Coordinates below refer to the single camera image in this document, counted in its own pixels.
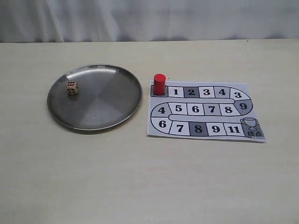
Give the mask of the paper number game board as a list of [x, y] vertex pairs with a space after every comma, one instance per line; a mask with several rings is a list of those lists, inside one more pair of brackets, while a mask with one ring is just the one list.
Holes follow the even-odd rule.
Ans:
[[265, 142], [244, 83], [166, 81], [154, 95], [150, 82], [149, 136]]

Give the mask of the wooden die with black pips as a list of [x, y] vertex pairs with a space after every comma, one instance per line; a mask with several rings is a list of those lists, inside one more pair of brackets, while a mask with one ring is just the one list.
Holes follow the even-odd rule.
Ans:
[[68, 81], [66, 83], [66, 91], [68, 95], [75, 95], [78, 93], [78, 85], [75, 81]]

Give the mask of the red cylinder game piece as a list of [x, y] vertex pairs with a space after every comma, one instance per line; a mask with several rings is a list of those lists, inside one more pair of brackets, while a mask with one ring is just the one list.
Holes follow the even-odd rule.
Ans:
[[164, 74], [156, 74], [154, 76], [153, 93], [154, 95], [164, 95], [165, 94], [165, 82], [166, 76]]

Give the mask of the round stainless steel plate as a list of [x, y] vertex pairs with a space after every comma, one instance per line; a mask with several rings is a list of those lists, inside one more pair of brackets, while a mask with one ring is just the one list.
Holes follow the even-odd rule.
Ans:
[[[75, 81], [78, 93], [68, 95]], [[142, 86], [130, 71], [108, 64], [91, 64], [63, 74], [50, 88], [47, 107], [53, 119], [76, 133], [99, 133], [133, 116], [142, 101]]]

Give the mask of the white curtain backdrop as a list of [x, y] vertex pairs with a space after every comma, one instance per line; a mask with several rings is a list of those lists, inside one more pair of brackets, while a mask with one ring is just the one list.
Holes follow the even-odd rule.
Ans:
[[3, 0], [1, 42], [141, 42], [299, 36], [296, 0]]

